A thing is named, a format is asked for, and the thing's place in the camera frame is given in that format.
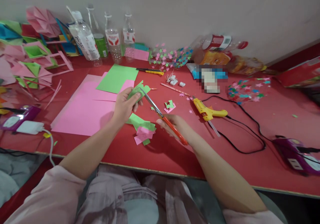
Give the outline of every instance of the clear plastic container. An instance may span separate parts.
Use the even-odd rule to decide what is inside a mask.
[[[112,19],[112,15],[109,12],[105,12],[106,17],[106,37],[109,45],[109,51],[111,53],[114,63],[121,63],[121,46],[119,39],[118,29],[115,27],[115,23]]]
[[[132,14],[127,11],[124,14],[124,26],[123,26],[123,43],[125,46],[126,60],[128,62],[133,61],[134,55],[134,43],[135,43],[135,30],[133,27]]]
[[[108,49],[106,45],[106,40],[104,38],[104,35],[101,33],[99,29],[98,22],[96,21],[96,18],[94,17],[94,7],[93,4],[88,4],[87,7],[88,14],[89,14],[89,22],[91,31],[94,37],[94,41],[96,42],[99,54],[101,58],[106,58],[108,56]]]
[[[86,59],[92,61],[93,66],[95,67],[101,66],[102,60],[89,25],[83,21],[82,15],[79,11],[73,11],[72,14],[77,22],[75,24],[75,29],[78,32],[77,38],[82,45],[81,50],[84,50],[86,53]]]

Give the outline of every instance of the purple device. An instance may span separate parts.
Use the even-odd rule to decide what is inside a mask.
[[[16,131],[24,121],[32,121],[40,112],[40,108],[34,105],[23,105],[19,108],[24,113],[13,113],[1,126],[1,130]]]
[[[281,153],[284,161],[286,161],[291,168],[302,174],[311,174],[320,176],[320,161],[312,154],[301,153],[297,147],[305,147],[304,144],[296,139],[278,138],[272,141],[275,147]]]

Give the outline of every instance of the white bottle label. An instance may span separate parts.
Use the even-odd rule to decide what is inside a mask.
[[[124,42],[125,42],[125,43],[134,44],[134,43],[135,43],[134,34],[135,34],[135,32],[130,33],[130,32],[124,31],[124,32],[123,32]]]
[[[83,36],[82,34],[78,35],[79,39],[81,40],[81,43],[91,60],[96,60],[100,58],[100,54],[98,52],[98,47],[96,45],[96,42],[94,41],[93,34],[88,36]]]
[[[109,45],[119,45],[119,34],[107,34],[107,40]]]

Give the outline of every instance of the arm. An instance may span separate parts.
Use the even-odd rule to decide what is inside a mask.
[[[256,213],[267,210],[249,183],[180,116],[166,115],[166,117],[193,148],[210,187],[226,209],[241,213]],[[157,120],[157,123],[161,128],[165,128],[170,135],[175,136],[162,120]]]
[[[136,102],[141,96],[139,92],[127,100],[132,89],[129,87],[118,94],[111,121],[70,152],[60,162],[60,166],[83,180],[91,175],[101,162],[116,134],[129,119],[132,111],[136,112],[138,109]]]

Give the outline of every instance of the pink shirt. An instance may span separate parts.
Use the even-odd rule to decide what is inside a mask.
[[[134,177],[110,173],[113,167],[100,165],[97,177],[87,192],[87,199],[77,219],[78,198],[86,181],[69,173],[61,166],[48,170],[39,185],[32,190],[24,204],[5,222],[8,223],[118,223],[126,224],[124,202],[132,199],[149,199],[164,205],[167,223],[207,223],[193,202],[184,182],[165,180],[163,199],[157,193],[157,176],[147,186],[141,186]],[[243,214],[224,210],[227,224],[282,223],[272,212]]]

